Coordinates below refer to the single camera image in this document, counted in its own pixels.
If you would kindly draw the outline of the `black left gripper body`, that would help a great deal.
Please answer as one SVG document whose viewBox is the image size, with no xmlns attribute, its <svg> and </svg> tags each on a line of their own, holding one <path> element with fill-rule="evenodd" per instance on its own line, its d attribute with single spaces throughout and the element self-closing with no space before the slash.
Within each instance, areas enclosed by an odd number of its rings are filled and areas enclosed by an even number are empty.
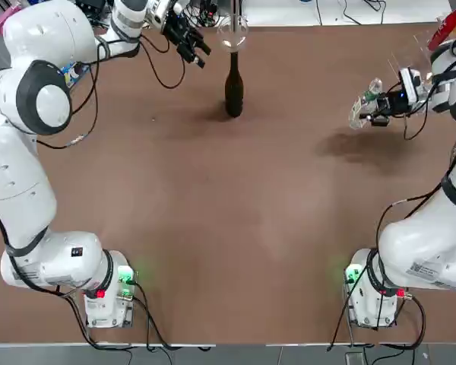
<svg viewBox="0 0 456 365">
<path fill-rule="evenodd" d="M 166 13 L 165 21 L 162 28 L 162 34 L 174 46 L 187 46 L 189 49 L 194 49 L 196 39 L 193 37 L 193 27 L 189 24 L 183 10 L 179 13 L 171 8 Z"/>
</svg>

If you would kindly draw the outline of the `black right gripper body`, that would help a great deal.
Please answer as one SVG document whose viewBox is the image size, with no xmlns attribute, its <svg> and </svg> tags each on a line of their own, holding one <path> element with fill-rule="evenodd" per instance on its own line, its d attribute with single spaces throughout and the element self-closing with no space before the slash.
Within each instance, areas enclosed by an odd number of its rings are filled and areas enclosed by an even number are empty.
<svg viewBox="0 0 456 365">
<path fill-rule="evenodd" d="M 384 116 L 399 116 L 407 113 L 407 94 L 404 90 L 393 90 L 387 92 L 383 98 Z"/>
</svg>

